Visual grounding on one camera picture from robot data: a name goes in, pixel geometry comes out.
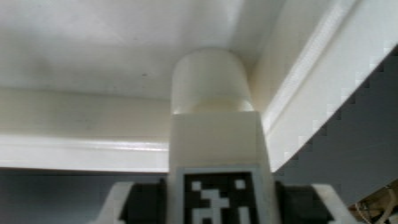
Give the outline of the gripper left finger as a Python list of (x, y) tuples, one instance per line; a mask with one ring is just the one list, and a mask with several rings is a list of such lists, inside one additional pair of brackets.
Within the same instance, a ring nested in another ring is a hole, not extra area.
[(87, 224), (165, 224), (165, 182), (117, 182)]

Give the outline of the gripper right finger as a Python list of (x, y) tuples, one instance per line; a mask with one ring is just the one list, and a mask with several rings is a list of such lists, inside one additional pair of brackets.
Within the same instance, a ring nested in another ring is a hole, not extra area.
[(275, 183), (281, 224), (359, 224), (327, 184)]

